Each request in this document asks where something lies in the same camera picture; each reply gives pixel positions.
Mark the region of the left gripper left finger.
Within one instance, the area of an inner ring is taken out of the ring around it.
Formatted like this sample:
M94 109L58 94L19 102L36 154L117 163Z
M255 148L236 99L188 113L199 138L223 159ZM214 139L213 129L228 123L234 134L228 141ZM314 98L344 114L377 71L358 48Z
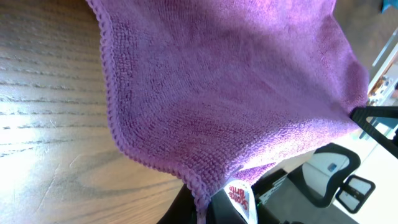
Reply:
M157 224L197 224L194 198L184 184L164 216Z

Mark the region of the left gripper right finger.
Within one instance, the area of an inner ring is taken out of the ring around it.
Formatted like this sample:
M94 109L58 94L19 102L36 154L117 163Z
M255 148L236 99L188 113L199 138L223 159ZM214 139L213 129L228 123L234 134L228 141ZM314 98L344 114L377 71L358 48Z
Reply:
M371 138L397 158L397 106L365 106L355 108L350 118ZM376 126L384 124L394 131L392 139Z

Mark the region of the purple microfiber cloth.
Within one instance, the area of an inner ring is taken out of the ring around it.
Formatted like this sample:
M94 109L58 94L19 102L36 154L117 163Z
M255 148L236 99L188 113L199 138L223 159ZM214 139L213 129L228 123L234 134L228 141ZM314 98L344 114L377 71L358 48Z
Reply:
M90 0L101 33L111 135L181 179L198 223L234 177L353 132L368 71L334 1Z

